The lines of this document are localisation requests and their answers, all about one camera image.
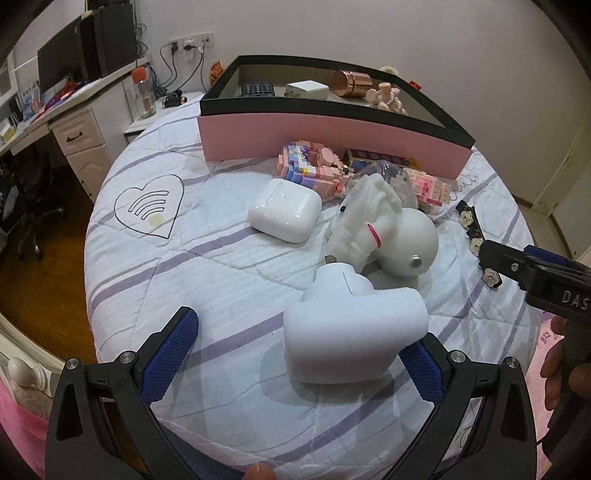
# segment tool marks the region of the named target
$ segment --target black hair clip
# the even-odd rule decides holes
[[[456,210],[460,214],[460,225],[467,230],[466,235],[470,239],[470,252],[478,257],[480,246],[484,243],[485,238],[482,228],[480,228],[480,223],[478,223],[476,209],[469,206],[464,200],[460,200],[456,205]],[[483,265],[482,261],[480,262],[480,267],[483,270],[482,279],[486,285],[490,288],[498,288],[502,285],[503,281],[498,272]]]

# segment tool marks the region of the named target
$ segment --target white toy figure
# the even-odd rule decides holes
[[[382,268],[395,277],[416,277],[431,267],[439,238],[431,219],[420,210],[403,208],[395,235],[376,250]]]
[[[328,263],[316,270],[301,301],[283,312],[287,373],[314,384],[375,380],[428,327],[415,289],[374,290],[351,265]]]
[[[341,203],[326,235],[328,255],[361,273],[371,252],[393,235],[402,202],[379,173],[361,177]]]
[[[382,268],[397,277],[425,273],[435,260],[439,239],[427,215],[402,208],[379,173],[362,177],[345,197],[327,230],[326,254],[357,273],[376,251]]]

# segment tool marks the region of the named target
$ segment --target office chair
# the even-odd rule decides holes
[[[43,251],[39,247],[37,235],[41,223],[48,215],[64,213],[64,207],[47,208],[46,200],[51,184],[51,163],[47,153],[39,154],[36,149],[15,159],[15,184],[19,196],[24,199],[24,222],[28,223],[27,230],[18,243],[17,253],[19,260],[24,258],[24,245],[30,236],[33,236],[33,250],[38,261],[43,259]]]

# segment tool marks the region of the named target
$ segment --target computer tower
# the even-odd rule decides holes
[[[99,56],[96,51],[95,22],[92,15],[80,18],[74,27],[78,62],[82,70],[82,79],[94,82],[101,78]]]
[[[135,61],[134,9],[131,4],[105,5],[93,11],[100,73],[109,73]]]
[[[76,44],[82,77],[92,82],[136,59],[134,10],[131,4],[109,4],[80,17]]]

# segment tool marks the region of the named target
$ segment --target pink figurine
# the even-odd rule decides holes
[[[398,98],[400,89],[393,88],[388,82],[378,85],[379,92],[370,88],[365,94],[365,99],[372,105],[377,105],[380,110],[408,115],[402,108],[402,102]]]

